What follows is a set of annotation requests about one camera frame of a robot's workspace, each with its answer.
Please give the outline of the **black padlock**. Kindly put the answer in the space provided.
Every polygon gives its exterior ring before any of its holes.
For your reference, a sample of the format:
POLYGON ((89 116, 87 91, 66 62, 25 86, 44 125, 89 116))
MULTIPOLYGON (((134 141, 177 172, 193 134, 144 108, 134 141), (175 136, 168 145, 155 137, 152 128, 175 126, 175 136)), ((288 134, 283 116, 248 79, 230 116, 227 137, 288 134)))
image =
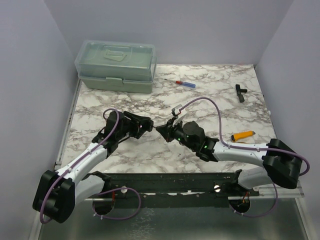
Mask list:
POLYGON ((154 121, 153 120, 146 120, 143 121, 143 123, 141 124, 143 131, 145 132, 151 132, 154 128, 154 121))

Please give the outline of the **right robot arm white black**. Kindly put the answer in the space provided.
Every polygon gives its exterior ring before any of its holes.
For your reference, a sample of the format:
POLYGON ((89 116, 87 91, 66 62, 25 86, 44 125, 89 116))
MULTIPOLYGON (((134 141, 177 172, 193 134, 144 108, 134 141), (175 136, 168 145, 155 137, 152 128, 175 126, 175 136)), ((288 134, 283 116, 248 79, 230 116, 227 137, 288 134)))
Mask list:
POLYGON ((230 191, 241 196, 256 186, 274 183, 282 188, 295 189, 298 184, 302 159, 279 139, 264 144, 223 143, 205 135, 195 121, 175 123, 170 119, 156 127, 166 142, 178 141, 205 162, 239 162, 255 167, 241 170, 230 183, 230 191))

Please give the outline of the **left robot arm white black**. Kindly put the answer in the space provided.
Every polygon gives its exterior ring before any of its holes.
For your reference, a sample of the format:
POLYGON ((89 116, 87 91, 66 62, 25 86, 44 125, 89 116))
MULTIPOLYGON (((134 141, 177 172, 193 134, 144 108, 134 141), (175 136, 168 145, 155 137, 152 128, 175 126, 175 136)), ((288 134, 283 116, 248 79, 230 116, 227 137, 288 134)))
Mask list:
POLYGON ((128 111, 108 109, 105 127, 92 139, 89 146, 77 158, 57 171, 47 170, 42 174, 32 207, 39 212, 39 220, 47 224, 54 220, 65 222, 76 204, 92 195, 107 197, 111 185, 100 173, 90 171, 106 160, 126 138, 139 139, 153 130, 150 117, 128 111))

